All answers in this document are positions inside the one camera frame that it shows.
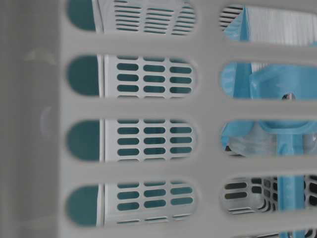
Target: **blue plastic part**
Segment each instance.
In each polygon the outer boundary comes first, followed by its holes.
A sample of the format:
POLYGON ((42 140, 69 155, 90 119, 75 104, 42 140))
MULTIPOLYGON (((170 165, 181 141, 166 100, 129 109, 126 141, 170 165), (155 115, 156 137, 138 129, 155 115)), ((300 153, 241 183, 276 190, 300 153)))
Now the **blue plastic part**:
MULTIPOLYGON (((233 41, 249 40, 248 13, 243 12, 224 30, 233 41)), ((233 98, 281 99, 292 93, 296 100, 316 99, 317 69, 315 67, 275 64, 252 74, 250 63, 230 63, 221 74, 221 86, 233 98)), ((262 129, 277 135, 278 155, 303 154, 303 134, 317 132, 317 122, 311 121, 260 121, 262 129)), ((229 137, 247 135, 252 121, 228 123, 222 130, 221 142, 225 149, 229 137)), ((289 211, 304 209, 304 177, 278 177, 278 209, 289 211)), ((293 232, 293 238, 304 238, 305 231, 293 232)), ((289 238, 280 233, 280 238, 289 238)))
MULTIPOLYGON (((297 65, 269 65, 250 75, 253 99, 281 99, 292 94, 296 100, 316 99, 317 69, 297 65)), ((317 131, 317 122, 294 120, 260 121, 262 129, 276 134, 278 155, 302 155, 303 135, 317 131)), ((304 209, 304 176, 282 176, 278 182, 278 210, 304 209)), ((304 238, 305 231, 296 231, 294 238, 304 238)), ((280 238, 289 238, 280 233, 280 238)))
POLYGON ((316 67, 272 64, 250 75, 251 97, 282 100, 293 93, 295 100, 316 99, 316 77, 316 67))
MULTIPOLYGON (((248 41, 249 26, 247 11, 243 11, 224 30, 224 34, 233 41, 248 41)), ((221 86, 226 95, 232 98, 250 98, 249 75, 252 73, 250 63, 229 63, 221 73, 221 86)), ((222 147, 225 148, 229 137, 247 135, 254 123, 241 120, 227 123, 222 130, 222 147)))

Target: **laundry basket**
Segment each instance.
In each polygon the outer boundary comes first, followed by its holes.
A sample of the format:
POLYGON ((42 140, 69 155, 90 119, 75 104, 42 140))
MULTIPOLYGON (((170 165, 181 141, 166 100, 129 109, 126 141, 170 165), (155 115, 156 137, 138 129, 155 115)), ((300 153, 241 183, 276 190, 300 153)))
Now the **laundry basket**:
POLYGON ((0 3, 3 237, 316 236, 314 158, 243 158, 219 139, 235 119, 314 120, 315 103, 230 99, 219 76, 237 60, 316 65, 315 49, 231 42, 221 30, 242 4, 314 11, 317 3, 253 0, 224 9, 230 3, 93 0, 93 31, 71 21, 66 0, 0 3), (85 94, 69 76, 91 56, 98 90, 85 94), (69 140, 90 121, 96 134, 85 139, 98 141, 98 153, 85 160, 69 140), (305 175, 306 210, 277 212, 282 175, 305 175), (96 221, 87 227, 69 203, 92 186, 96 221))

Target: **light blue plastic handle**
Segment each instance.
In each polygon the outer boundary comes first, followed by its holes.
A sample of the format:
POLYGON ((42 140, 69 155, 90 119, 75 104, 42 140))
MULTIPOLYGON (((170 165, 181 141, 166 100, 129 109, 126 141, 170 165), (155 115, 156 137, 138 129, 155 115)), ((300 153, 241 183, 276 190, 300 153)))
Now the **light blue plastic handle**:
MULTIPOLYGON (((249 40, 247 11, 243 11, 224 30, 232 41, 249 40)), ((224 93, 233 98, 250 98, 249 75, 252 73, 250 63, 232 62, 224 67, 221 73, 221 87, 224 93)), ((254 123, 249 120, 229 122, 222 130, 222 148, 225 149, 229 137, 240 137, 249 134, 254 123)))
MULTIPOLYGON (((278 155, 302 155, 303 136, 291 134, 277 135, 278 155)), ((282 176, 277 178, 278 210, 293 211, 304 209, 304 176, 282 176)), ((295 231, 293 238, 304 238, 305 231, 295 231)), ((280 233, 280 238, 289 238, 288 233, 280 233)))

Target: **gray plastic basket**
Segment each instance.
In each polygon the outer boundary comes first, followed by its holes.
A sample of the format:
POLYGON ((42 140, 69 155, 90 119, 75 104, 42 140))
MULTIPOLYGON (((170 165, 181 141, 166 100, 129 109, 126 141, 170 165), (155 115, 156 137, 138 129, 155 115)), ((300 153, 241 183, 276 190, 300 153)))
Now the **gray plastic basket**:
MULTIPOLYGON (((233 158, 224 154, 219 144, 219 132, 229 120, 317 119, 316 103, 233 100, 222 93, 218 81, 223 66, 231 60, 317 65, 317 51, 226 40, 219 31, 218 20, 229 3, 192 0, 197 16, 195 28, 186 36, 176 36, 83 31, 70 23, 66 0, 0 2, 0 101, 4 118, 1 237, 186 238, 211 234, 229 238, 317 227, 316 213, 310 209, 287 214, 256 212, 264 199, 273 204, 274 201, 252 193, 252 178, 262 178, 257 186, 264 191, 263 178, 272 184, 276 175, 316 174, 314 158, 233 158), (169 96, 158 100, 78 95, 67 82, 67 68, 74 58, 91 54, 184 59, 195 69, 193 90, 177 100, 169 96), (188 158, 156 163, 87 163, 75 158, 66 146, 68 131, 83 120, 158 118, 182 119, 195 129, 197 142, 188 158), (143 226, 83 228, 67 216, 66 201, 81 186, 162 179, 181 179, 195 189, 195 208, 189 219, 143 226), (228 193, 224 187, 236 182, 246 183, 250 196, 229 202, 224 199, 228 193), (237 218, 226 212, 239 213, 239 209, 250 214, 245 212, 237 218)), ((302 11, 317 9, 313 0, 237 3, 302 11)))

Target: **teal surface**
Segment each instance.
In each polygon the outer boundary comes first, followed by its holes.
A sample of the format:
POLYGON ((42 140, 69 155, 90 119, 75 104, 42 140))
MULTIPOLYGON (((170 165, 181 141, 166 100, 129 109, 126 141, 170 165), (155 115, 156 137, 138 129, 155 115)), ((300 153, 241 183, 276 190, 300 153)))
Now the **teal surface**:
POLYGON ((86 186, 74 191, 66 210, 73 222, 80 226, 96 226, 98 186, 86 186))
POLYGON ((99 121, 76 124, 67 134, 67 147, 78 159, 99 161, 99 121))
POLYGON ((70 0, 67 14, 69 20, 78 28, 95 31, 92 0, 70 0))
POLYGON ((85 96, 98 96, 97 56, 84 56, 73 60, 68 66, 67 78, 75 92, 85 96))

